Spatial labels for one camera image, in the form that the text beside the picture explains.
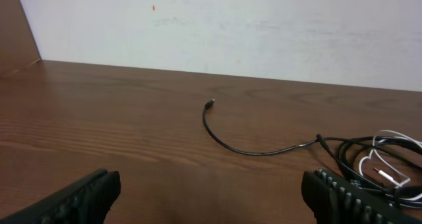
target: cable bundle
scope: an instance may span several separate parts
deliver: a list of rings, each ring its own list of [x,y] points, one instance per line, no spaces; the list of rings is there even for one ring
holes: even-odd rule
[[[316,136],[316,140],[311,140],[304,144],[294,145],[292,147],[284,148],[282,150],[277,150],[274,152],[246,152],[241,151],[236,148],[233,148],[223,141],[221,141],[209,128],[208,124],[206,123],[206,111],[211,108],[214,104],[214,99],[210,100],[208,103],[205,104],[204,110],[202,111],[202,122],[204,123],[205,129],[209,133],[209,135],[221,146],[242,155],[254,155],[254,156],[266,156],[266,155],[278,155],[288,152],[290,150],[294,150],[297,148],[304,148],[310,146],[312,144],[319,143],[330,156],[336,160],[340,171],[342,172],[344,178],[347,181],[359,181],[361,183],[361,187],[363,190],[374,194],[386,202],[394,204],[397,208],[413,208],[413,209],[421,209],[422,210],[422,186],[407,186],[404,187],[406,183],[410,181],[410,178],[401,173],[399,170],[395,169],[389,163],[387,163],[378,151],[382,151],[392,157],[403,161],[404,163],[408,164],[410,167],[414,169],[418,169],[422,171],[422,167],[412,163],[408,159],[391,152],[390,150],[385,149],[385,146],[399,146],[402,148],[409,149],[415,153],[422,155],[422,142],[416,141],[409,136],[404,134],[400,134],[398,132],[394,132],[391,130],[381,130],[380,132],[389,132],[399,136],[367,136],[362,138],[352,138],[352,139],[345,139],[345,138],[333,138],[327,137],[323,138],[321,135]],[[333,154],[330,151],[326,141],[338,141],[341,142],[340,145],[336,149],[336,153]],[[362,148],[355,152],[350,160],[347,160],[347,151],[352,146],[361,146]],[[369,155],[362,158],[359,162],[359,172],[354,169],[354,163],[362,152],[366,152],[370,150]],[[363,162],[366,159],[370,159],[372,154],[376,154],[376,156],[389,168],[391,168],[394,172],[401,175],[402,177],[406,178],[405,181],[399,183],[395,181],[392,177],[387,175],[384,171],[378,171],[380,175],[384,178],[388,179],[390,182],[395,184],[394,188],[384,186],[381,182],[374,181],[372,179],[368,179],[363,175],[362,166]]]

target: coiled black cable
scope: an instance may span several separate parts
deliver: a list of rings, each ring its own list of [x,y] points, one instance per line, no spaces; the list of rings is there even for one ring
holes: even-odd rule
[[[399,197],[399,194],[402,195],[406,193],[406,190],[413,190],[413,192],[407,192],[407,196],[416,196],[420,193],[422,193],[422,186],[412,186],[412,187],[402,187],[400,190],[390,187],[385,187],[382,183],[372,181],[359,173],[357,173],[353,167],[353,164],[355,163],[356,158],[358,155],[365,150],[368,149],[377,149],[384,153],[387,153],[388,155],[391,155],[392,157],[395,157],[396,159],[399,159],[400,161],[403,161],[404,163],[408,164],[410,167],[413,167],[419,171],[422,171],[422,167],[412,163],[411,161],[407,160],[406,158],[397,155],[389,150],[386,150],[383,148],[383,146],[386,145],[396,145],[400,146],[402,148],[409,149],[413,152],[416,152],[420,155],[422,155],[422,150],[416,146],[413,142],[404,140],[401,138],[395,138],[395,137],[389,137],[389,136],[377,136],[375,140],[377,141],[376,146],[372,146],[370,144],[366,144],[365,142],[372,142],[373,137],[367,136],[362,138],[352,138],[352,139],[345,139],[345,138],[333,138],[333,137],[327,137],[323,138],[321,135],[316,136],[316,140],[311,140],[309,142],[305,142],[304,144],[298,144],[294,145],[288,148],[284,148],[281,150],[273,151],[273,152],[246,152],[242,150],[238,150],[232,146],[227,145],[225,142],[221,141],[210,129],[206,122],[206,111],[211,108],[214,104],[214,99],[207,102],[204,106],[204,110],[202,111],[202,122],[205,126],[206,131],[209,133],[209,135],[221,146],[242,155],[253,155],[253,156],[267,156],[267,155],[278,155],[283,154],[285,152],[297,149],[297,148],[303,148],[310,146],[315,143],[319,143],[326,151],[327,153],[336,161],[338,164],[340,171],[342,172],[344,178],[348,181],[354,179],[361,181],[362,187],[367,192],[371,192],[374,195],[380,196],[380,198],[385,199],[386,201],[389,201],[390,203],[395,203],[397,207],[402,208],[413,208],[413,209],[421,209],[422,210],[422,202],[421,200],[418,201],[411,201],[406,200],[405,198]],[[330,151],[330,148],[328,147],[326,141],[338,141],[341,142],[341,144],[337,147],[336,154],[333,154]],[[360,150],[358,150],[355,154],[352,155],[351,160],[347,160],[347,151],[353,146],[353,145],[359,145],[362,146]]]

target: white wire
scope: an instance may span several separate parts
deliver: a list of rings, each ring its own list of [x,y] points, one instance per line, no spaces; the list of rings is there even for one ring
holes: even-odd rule
[[[399,139],[404,139],[404,140],[409,140],[409,141],[412,141],[414,144],[416,144],[416,145],[418,145],[421,149],[422,149],[422,142],[420,142],[420,141],[417,141],[417,140],[414,140],[413,138],[411,138],[411,137],[409,137],[409,136],[406,136],[405,134],[402,134],[402,133],[399,133],[399,132],[396,132],[396,131],[393,131],[393,130],[386,130],[386,129],[384,129],[384,130],[380,130],[380,131],[378,131],[376,134],[375,134],[375,136],[373,137],[373,139],[372,139],[372,146],[374,146],[375,147],[375,140],[376,140],[376,138],[377,138],[377,136],[378,136],[378,134],[379,133],[381,133],[381,132],[389,132],[389,133],[392,133],[392,134],[395,134],[395,135],[399,135],[399,136],[395,136],[395,138],[399,138]],[[396,168],[394,168],[392,165],[390,165],[387,161],[385,161],[382,157],[381,157],[381,155],[377,152],[377,150],[376,149],[371,149],[371,151],[369,152],[369,155],[368,156],[365,156],[365,157],[362,157],[362,159],[359,161],[359,173],[363,176],[363,172],[362,172],[362,166],[363,166],[363,162],[365,161],[365,160],[367,160],[367,159],[371,159],[372,158],[372,154],[375,152],[375,155],[384,163],[384,164],[386,164],[389,168],[391,168],[393,171],[395,171],[395,172],[397,172],[399,175],[401,175],[401,176],[403,176],[403,177],[405,177],[406,178],[406,180],[404,180],[403,182],[401,182],[401,183],[398,183],[398,182],[392,182],[392,183],[394,183],[395,185],[396,185],[396,188],[398,188],[398,187],[402,187],[403,185],[405,185],[406,183],[408,183],[409,181],[410,181],[410,178],[407,176],[407,175],[405,175],[405,174],[403,174],[403,173],[401,173],[399,170],[397,170]],[[413,198],[403,198],[404,200],[409,200],[409,201],[416,201],[416,200],[418,200],[418,199],[420,199],[420,198],[422,198],[422,194],[419,194],[418,196],[415,196],[415,197],[413,197]]]

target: brown wall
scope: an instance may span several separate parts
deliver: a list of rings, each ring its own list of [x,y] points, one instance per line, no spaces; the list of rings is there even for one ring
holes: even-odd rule
[[[40,58],[19,0],[0,0],[0,76]]]

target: brown wooden panel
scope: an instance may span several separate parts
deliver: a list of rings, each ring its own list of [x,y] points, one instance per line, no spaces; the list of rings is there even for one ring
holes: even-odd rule
[[[40,58],[19,0],[0,0],[0,76]]]
[[[44,61],[0,81],[0,217],[105,167],[122,182],[106,223],[316,223],[301,177],[338,171],[329,155],[230,152],[202,126],[211,98],[210,126],[244,150],[382,128],[422,139],[419,92]]]

